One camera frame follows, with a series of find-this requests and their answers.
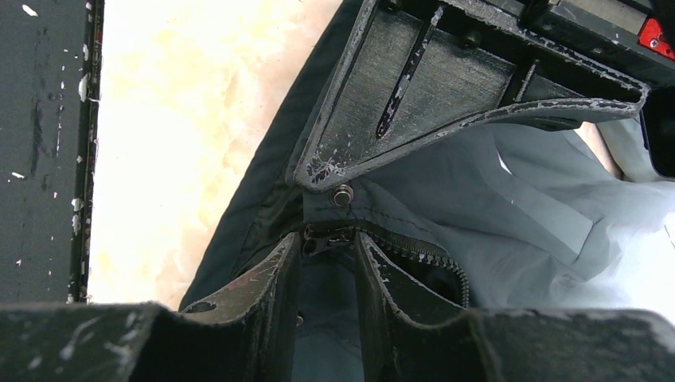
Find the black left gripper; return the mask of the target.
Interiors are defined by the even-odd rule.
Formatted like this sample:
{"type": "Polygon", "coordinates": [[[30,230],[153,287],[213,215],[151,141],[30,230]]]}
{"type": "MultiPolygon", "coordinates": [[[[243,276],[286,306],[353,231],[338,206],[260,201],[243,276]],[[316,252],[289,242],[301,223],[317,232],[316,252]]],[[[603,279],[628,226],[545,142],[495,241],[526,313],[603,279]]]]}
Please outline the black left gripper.
{"type": "Polygon", "coordinates": [[[636,119],[655,173],[674,175],[670,1],[452,1],[463,36],[514,59],[516,77],[483,122],[561,131],[636,119]]]}

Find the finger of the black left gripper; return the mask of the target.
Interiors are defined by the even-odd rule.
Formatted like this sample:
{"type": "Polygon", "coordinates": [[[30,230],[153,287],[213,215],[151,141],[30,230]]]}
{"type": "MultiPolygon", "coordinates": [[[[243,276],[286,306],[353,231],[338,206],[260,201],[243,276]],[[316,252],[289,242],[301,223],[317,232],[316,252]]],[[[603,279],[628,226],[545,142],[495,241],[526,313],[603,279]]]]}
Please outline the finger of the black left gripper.
{"type": "Polygon", "coordinates": [[[474,125],[564,130],[649,93],[489,1],[365,1],[292,179],[324,193],[474,125]]]}

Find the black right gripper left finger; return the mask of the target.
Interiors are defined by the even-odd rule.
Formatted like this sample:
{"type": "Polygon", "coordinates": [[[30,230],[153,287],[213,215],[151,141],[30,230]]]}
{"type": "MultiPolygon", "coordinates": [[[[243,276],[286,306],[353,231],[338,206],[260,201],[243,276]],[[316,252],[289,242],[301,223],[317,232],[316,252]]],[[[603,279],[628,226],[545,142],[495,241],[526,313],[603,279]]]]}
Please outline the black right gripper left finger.
{"type": "Polygon", "coordinates": [[[4,381],[288,381],[300,238],[181,313],[158,303],[1,308],[4,381]]]}

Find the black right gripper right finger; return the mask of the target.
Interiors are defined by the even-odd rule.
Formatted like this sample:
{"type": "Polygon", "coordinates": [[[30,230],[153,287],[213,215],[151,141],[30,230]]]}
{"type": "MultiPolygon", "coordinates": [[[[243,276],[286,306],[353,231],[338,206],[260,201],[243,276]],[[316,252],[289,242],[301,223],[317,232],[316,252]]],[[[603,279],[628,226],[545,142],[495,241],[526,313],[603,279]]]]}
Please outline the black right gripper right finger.
{"type": "Polygon", "coordinates": [[[465,309],[358,234],[367,381],[671,381],[674,328],[646,310],[465,309]]]}

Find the grey gradient hooded jacket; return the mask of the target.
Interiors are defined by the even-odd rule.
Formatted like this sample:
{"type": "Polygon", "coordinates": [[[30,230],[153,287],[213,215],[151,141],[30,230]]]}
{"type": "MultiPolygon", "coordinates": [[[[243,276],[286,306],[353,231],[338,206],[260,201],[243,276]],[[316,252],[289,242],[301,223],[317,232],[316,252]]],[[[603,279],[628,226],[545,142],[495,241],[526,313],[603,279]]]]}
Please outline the grey gradient hooded jacket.
{"type": "Polygon", "coordinates": [[[367,381],[358,234],[454,304],[646,310],[674,328],[674,175],[655,173],[636,119],[561,131],[484,123],[324,193],[292,172],[365,1],[343,2],[227,207],[181,311],[300,238],[291,379],[367,381]]]}

